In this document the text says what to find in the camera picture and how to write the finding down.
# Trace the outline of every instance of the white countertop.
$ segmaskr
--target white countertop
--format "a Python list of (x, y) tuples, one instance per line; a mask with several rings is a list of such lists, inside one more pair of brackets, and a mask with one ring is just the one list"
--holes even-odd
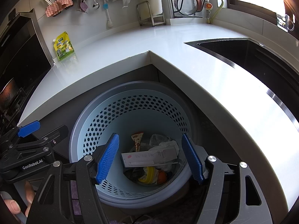
[[(153, 63), (200, 106), (194, 96), (196, 91), (187, 92), (188, 86), (180, 85), (178, 78), (163, 71), (168, 64), (187, 75), (241, 124), (273, 168), (290, 210), (299, 195), (297, 129), (266, 94), (267, 87), (255, 77), (184, 44), (204, 39), (244, 37), (214, 25), (187, 24), (127, 30), (79, 50), (75, 48), (76, 54), (58, 62), (42, 80), (19, 125), (40, 120), (87, 90), (149, 63)], [(166, 61), (165, 64), (155, 58), (149, 61), (146, 54), (132, 57), (148, 51)]]

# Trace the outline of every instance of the seasoning packet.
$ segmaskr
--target seasoning packet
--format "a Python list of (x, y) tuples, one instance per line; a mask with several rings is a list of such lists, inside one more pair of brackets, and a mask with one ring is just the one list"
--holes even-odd
[(62, 60), (72, 54), (74, 51), (67, 32), (59, 35), (54, 42), (54, 49), (59, 60)]
[(143, 136), (143, 132), (137, 132), (131, 135), (132, 140), (135, 142), (135, 152), (140, 151), (140, 143)]

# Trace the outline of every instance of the metal screw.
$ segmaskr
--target metal screw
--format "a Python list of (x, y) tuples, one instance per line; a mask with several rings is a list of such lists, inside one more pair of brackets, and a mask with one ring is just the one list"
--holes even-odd
[(60, 161), (55, 161), (55, 162), (53, 162), (53, 166), (54, 166), (54, 167), (59, 167), (59, 166), (60, 166)]
[(217, 158), (215, 156), (208, 156), (209, 161), (217, 161)]
[(84, 160), (85, 161), (90, 161), (92, 159), (92, 155), (86, 155), (85, 157), (84, 157)]
[(240, 162), (240, 166), (242, 168), (247, 168), (247, 163), (242, 161), (242, 162)]

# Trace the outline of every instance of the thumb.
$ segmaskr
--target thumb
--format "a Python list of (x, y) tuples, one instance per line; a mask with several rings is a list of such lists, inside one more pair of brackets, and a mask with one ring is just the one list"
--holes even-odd
[(7, 205), (9, 211), (16, 215), (19, 214), (21, 212), (20, 206), (18, 205), (18, 203), (14, 200), (4, 200), (5, 204)]

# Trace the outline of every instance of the human hand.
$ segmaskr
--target human hand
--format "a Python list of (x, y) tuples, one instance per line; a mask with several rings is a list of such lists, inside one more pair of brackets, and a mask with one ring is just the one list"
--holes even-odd
[[(29, 183), (29, 181), (25, 181), (25, 193), (26, 193), (26, 199), (28, 201), (28, 207), (25, 212), (25, 216), (28, 217), (28, 213), (31, 207), (31, 204), (33, 202), (35, 193), (32, 188), (32, 185)], [(4, 200), (5, 204), (7, 205), (10, 212), (14, 215), (19, 214), (21, 212), (20, 206), (18, 203), (14, 200)]]

